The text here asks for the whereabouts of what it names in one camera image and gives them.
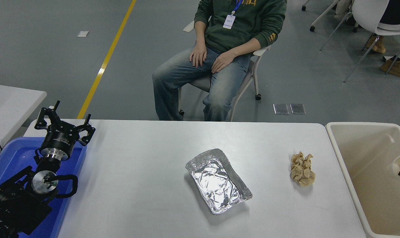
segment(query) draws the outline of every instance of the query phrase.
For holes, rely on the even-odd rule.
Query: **robotic arm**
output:
[[[35,150],[35,171],[28,166],[0,185],[0,238],[18,238],[18,233],[31,234],[52,210],[48,204],[54,199],[73,196],[77,191],[75,175],[57,175],[62,161],[70,158],[75,143],[86,146],[94,132],[88,114],[84,124],[74,126],[61,121],[56,114],[60,101],[51,108],[43,107],[35,125],[37,130],[47,130],[41,147]],[[51,124],[44,120],[48,116]],[[71,180],[72,191],[59,194],[59,181]]]

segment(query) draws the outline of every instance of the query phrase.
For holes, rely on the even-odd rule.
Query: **crumpled paper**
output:
[[[291,158],[291,178],[297,181],[301,187],[307,187],[315,182],[316,174],[312,171],[311,154],[304,158],[300,151]]]

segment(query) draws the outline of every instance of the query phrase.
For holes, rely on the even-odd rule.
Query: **id badge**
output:
[[[235,16],[228,15],[224,23],[224,28],[231,29],[234,21],[235,21]]]

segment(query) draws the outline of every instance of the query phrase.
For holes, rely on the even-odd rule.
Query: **person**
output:
[[[204,120],[225,121],[247,74],[251,53],[276,41],[286,5],[286,0],[200,0],[194,17],[195,46],[153,73],[159,120],[182,121],[178,88],[211,74],[210,91],[203,99]]]
[[[386,10],[384,12],[384,15],[382,16],[382,18],[380,20],[380,23],[382,23],[378,26],[380,28],[383,28],[384,24],[400,25],[400,0],[390,0],[389,1],[388,6],[386,7]],[[366,44],[366,48],[371,47],[371,45],[375,41],[376,37],[377,37],[376,35],[373,35],[369,39],[368,43]],[[377,53],[381,53],[381,54],[385,53],[386,48],[384,47],[383,39],[384,39],[384,36],[379,37],[379,40],[377,41],[377,43],[374,45],[374,47],[372,47],[373,51],[375,51]],[[395,60],[395,56],[388,59],[380,67],[380,69],[383,72],[386,72],[388,70],[389,66],[392,64],[393,60]],[[388,73],[400,77],[400,53],[398,54],[398,57],[395,60],[394,65],[392,66],[392,68],[389,70]]]

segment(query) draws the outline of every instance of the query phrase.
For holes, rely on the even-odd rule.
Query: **white plastic bin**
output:
[[[326,129],[366,235],[400,237],[400,126],[331,122]]]

